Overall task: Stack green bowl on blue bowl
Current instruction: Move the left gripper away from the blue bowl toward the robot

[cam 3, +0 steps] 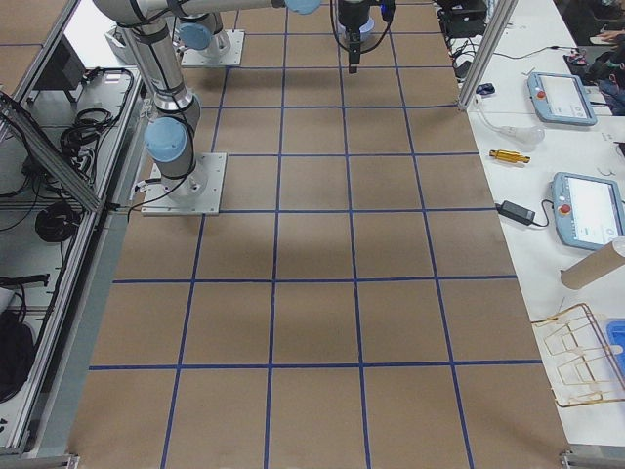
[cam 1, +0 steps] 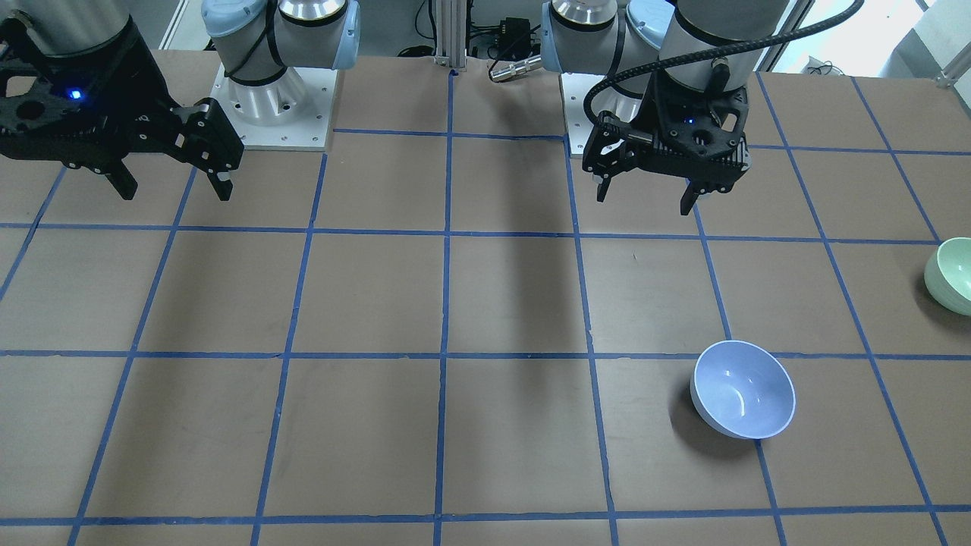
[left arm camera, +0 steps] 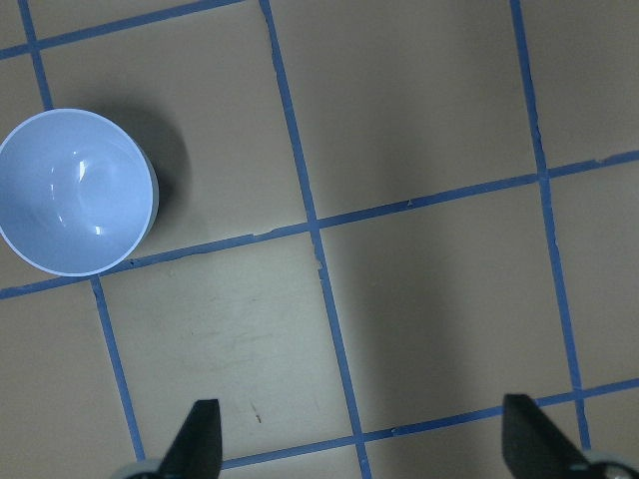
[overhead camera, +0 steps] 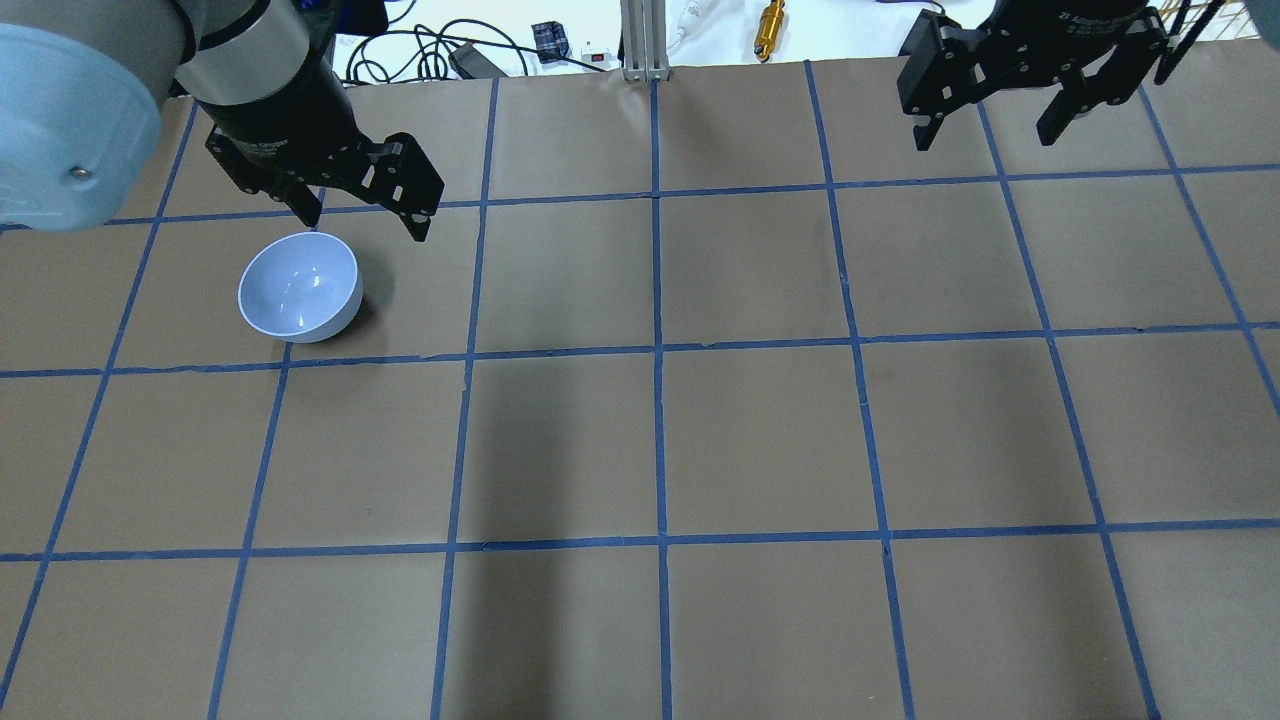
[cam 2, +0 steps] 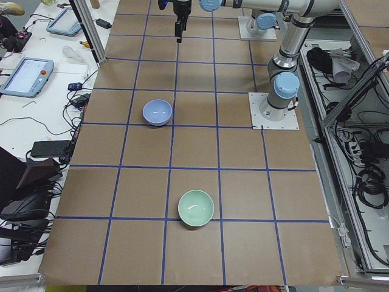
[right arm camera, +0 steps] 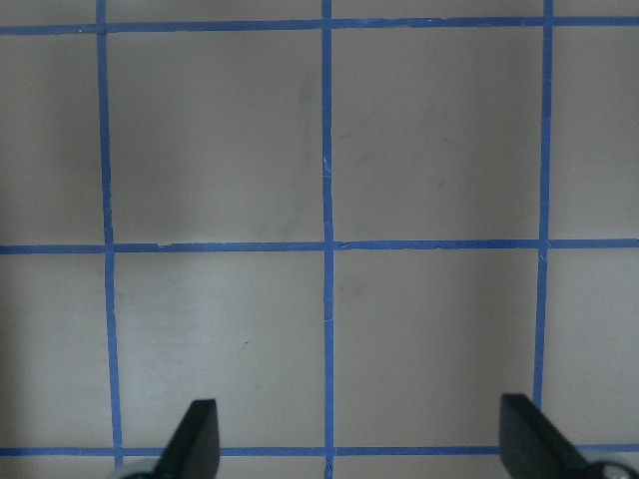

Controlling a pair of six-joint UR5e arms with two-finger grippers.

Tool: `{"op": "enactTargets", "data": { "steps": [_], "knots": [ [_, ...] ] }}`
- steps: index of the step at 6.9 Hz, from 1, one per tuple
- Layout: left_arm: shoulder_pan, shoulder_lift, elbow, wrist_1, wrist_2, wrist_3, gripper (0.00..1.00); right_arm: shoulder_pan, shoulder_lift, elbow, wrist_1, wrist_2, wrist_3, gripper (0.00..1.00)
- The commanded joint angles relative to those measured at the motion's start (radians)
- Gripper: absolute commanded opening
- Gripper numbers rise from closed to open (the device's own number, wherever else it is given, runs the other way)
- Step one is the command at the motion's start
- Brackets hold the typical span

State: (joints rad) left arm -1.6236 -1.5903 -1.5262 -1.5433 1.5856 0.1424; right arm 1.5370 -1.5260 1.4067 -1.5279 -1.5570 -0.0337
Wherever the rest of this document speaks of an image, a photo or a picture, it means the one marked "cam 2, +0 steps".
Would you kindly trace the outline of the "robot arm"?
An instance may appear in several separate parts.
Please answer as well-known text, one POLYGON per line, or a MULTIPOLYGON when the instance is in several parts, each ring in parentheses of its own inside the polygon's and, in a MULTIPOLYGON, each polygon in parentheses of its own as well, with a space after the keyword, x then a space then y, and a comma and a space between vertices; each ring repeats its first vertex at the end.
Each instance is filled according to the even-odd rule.
POLYGON ((276 14, 274 12, 253 9, 246 28, 250 34, 259 35, 273 29, 276 26, 276 22, 276 14))
POLYGON ((279 122, 289 111, 289 103, 297 96, 300 81, 294 74, 297 58, 314 20, 339 6, 339 1, 199 1, 201 8, 213 12, 220 7, 257 11, 292 13, 278 52, 270 59, 268 73, 270 90, 260 105, 260 114, 267 120, 279 122))

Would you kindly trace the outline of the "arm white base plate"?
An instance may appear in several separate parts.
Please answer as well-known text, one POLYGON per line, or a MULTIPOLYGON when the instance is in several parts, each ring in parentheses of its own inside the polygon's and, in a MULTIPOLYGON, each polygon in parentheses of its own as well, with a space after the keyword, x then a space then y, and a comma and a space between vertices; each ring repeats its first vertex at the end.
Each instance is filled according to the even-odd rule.
POLYGON ((260 29, 251 16, 239 16, 239 35, 241 40, 275 41, 277 39, 274 28, 260 29))
POLYGON ((250 92, 249 106, 252 128, 257 130, 299 130, 293 102, 285 109, 275 109, 268 104, 266 92, 250 92))

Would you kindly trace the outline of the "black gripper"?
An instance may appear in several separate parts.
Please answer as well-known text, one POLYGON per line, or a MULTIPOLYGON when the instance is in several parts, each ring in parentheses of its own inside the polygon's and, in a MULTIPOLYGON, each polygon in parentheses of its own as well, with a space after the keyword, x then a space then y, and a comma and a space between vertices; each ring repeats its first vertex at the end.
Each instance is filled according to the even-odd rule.
POLYGON ((182 42, 182 32, 186 30, 188 17, 191 13, 191 0, 173 1, 173 12, 177 16, 175 32, 177 43, 182 42))

